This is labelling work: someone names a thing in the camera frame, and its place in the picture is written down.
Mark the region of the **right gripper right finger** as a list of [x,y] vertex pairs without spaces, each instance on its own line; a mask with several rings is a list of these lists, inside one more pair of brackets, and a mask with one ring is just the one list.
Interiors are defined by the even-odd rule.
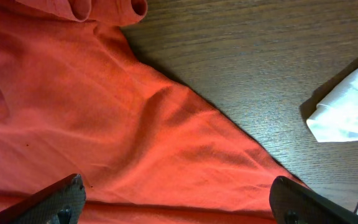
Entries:
[[358,215],[291,179],[273,181],[269,204],[278,224],[358,224]]

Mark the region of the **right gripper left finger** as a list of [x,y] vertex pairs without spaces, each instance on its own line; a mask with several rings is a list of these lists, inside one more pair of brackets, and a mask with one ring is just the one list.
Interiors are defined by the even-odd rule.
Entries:
[[0,224],[77,224],[86,202],[80,174],[71,174],[0,211]]

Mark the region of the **orange red printed t-shirt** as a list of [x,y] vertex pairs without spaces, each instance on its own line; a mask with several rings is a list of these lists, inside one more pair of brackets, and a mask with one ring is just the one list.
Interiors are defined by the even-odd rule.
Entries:
[[121,32],[145,1],[0,1],[0,211],[79,173],[81,223],[273,223],[290,173]]

